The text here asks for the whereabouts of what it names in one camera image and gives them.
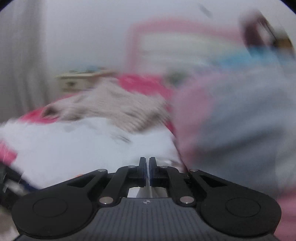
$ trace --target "white wall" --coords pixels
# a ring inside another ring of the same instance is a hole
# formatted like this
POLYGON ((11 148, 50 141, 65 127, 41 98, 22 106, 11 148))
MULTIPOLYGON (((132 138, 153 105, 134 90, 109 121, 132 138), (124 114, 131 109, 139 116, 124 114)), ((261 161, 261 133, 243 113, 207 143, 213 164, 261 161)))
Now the white wall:
POLYGON ((182 17, 238 27, 238 17, 259 9, 283 25, 296 46, 296 15, 280 0, 47 0, 46 57, 53 76, 83 64, 124 70, 127 30, 154 17, 182 17), (203 4, 213 14, 199 9, 203 4))

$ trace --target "beige cloth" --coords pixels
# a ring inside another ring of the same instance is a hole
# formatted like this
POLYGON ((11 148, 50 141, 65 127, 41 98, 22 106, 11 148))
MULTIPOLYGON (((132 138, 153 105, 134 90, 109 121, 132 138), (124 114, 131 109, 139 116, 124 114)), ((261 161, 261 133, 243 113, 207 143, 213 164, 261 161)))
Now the beige cloth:
POLYGON ((104 80, 90 91, 49 104, 42 116, 58 117, 62 121, 105 117, 119 128, 135 132, 165 122, 168 112, 162 96, 131 93, 112 81, 104 80))

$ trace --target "gray ribbed panel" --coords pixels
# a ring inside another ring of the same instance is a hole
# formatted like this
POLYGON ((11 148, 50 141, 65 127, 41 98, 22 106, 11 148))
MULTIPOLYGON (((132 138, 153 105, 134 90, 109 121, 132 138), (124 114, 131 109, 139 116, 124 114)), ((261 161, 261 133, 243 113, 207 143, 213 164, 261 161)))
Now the gray ribbed panel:
MULTIPOLYGON (((123 198, 115 207, 102 208, 81 231, 56 241, 276 241, 272 235, 254 239, 229 237, 205 224, 193 208, 170 198, 123 198)), ((17 241, 38 241, 22 236, 17 241)))

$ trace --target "pink headboard frame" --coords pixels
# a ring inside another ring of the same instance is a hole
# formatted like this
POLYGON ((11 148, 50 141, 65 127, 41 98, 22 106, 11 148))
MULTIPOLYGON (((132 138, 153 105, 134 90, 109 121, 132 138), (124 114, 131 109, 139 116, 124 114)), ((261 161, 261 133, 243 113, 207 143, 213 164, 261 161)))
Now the pink headboard frame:
POLYGON ((139 64, 138 52, 140 37, 147 33, 192 33, 203 34, 213 37, 225 38, 226 40, 243 44, 242 37, 238 30, 214 27, 210 25, 192 22, 179 18, 165 18, 150 20, 135 24, 131 27, 128 39, 127 49, 127 68, 129 72, 135 72, 139 64))

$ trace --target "gray curtain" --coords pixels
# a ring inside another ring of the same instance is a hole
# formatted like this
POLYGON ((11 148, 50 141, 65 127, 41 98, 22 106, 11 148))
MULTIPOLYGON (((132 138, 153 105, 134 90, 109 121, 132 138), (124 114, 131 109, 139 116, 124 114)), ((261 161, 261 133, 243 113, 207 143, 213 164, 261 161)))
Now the gray curtain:
POLYGON ((0 122, 48 103, 43 1, 13 0, 0 12, 0 122))

